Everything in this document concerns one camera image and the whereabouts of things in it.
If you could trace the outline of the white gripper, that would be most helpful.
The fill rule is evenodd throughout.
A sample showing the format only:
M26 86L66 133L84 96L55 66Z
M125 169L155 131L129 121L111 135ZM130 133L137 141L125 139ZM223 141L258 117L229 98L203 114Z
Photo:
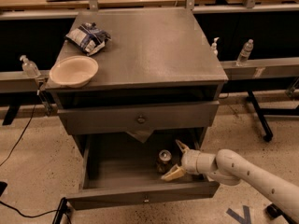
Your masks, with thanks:
M181 178L186 172L190 175L199 175L213 172L217 169L215 154L189 149L186 144L179 140L176 140L176 144L183 153L181 159L182 166L174 165L161 177L163 181L172 181Z

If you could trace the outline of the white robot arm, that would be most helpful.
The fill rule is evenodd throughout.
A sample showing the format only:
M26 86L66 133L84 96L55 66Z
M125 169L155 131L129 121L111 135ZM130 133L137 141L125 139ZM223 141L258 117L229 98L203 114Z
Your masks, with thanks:
M161 179L171 181L186 174L205 174L213 180L234 186L244 180L279 208L296 224L299 223L299 187L247 161L231 149L216 154L190 149L176 141L182 152L181 165L174 165Z

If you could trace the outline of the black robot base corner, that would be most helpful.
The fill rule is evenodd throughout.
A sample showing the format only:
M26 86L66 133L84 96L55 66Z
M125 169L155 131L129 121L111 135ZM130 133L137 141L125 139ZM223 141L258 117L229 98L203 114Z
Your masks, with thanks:
M0 181L0 197L4 193L6 188L7 188L7 183L4 181Z

